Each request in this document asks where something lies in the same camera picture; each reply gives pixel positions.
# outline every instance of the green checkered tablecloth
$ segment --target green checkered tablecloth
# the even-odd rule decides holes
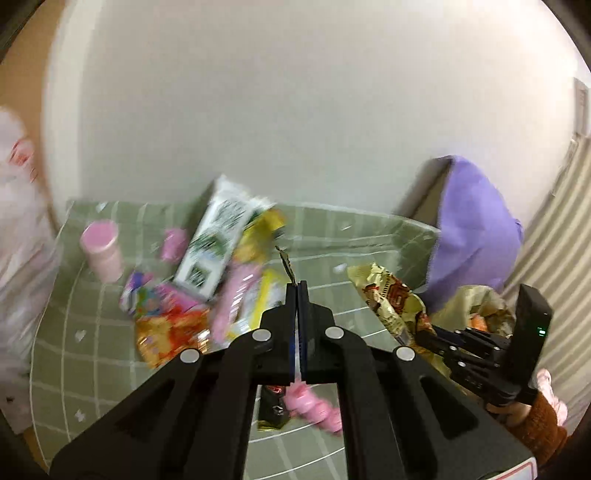
[[[294,272],[307,280],[310,300],[332,309],[335,321],[391,350],[395,344],[348,281],[345,266],[376,262],[411,288],[424,282],[438,231],[389,215],[309,205],[279,205]],[[138,205],[125,202],[72,204],[59,240],[64,257],[33,348],[31,407],[45,461],[87,429],[151,374],[136,347],[133,321],[118,307],[123,284],[134,268],[166,278],[174,267],[159,260],[164,229],[194,231],[203,203]],[[119,224],[126,264],[118,284],[102,285],[85,263],[78,240],[99,218]],[[271,268],[283,272],[278,258]],[[335,385],[316,393],[338,404]],[[347,478],[341,437],[292,419],[279,432],[258,432],[253,423],[245,479]]]

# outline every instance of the pink lid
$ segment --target pink lid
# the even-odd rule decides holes
[[[97,254],[113,245],[118,235],[119,228],[113,220],[96,220],[80,236],[80,246],[89,254]]]

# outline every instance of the orange snack package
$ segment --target orange snack package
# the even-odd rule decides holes
[[[207,310],[141,317],[135,322],[138,350],[151,368],[173,359],[186,348],[206,353],[209,343]]]

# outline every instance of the purple cloth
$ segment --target purple cloth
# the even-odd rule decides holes
[[[521,224],[486,176],[465,158],[452,157],[452,163],[439,205],[441,234],[421,295],[429,312],[441,309],[463,285],[500,291],[523,240]]]

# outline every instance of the white heart pattern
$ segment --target white heart pattern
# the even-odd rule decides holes
[[[80,343],[85,335],[86,335],[86,330],[78,330],[74,334],[74,338],[76,339],[76,342]]]

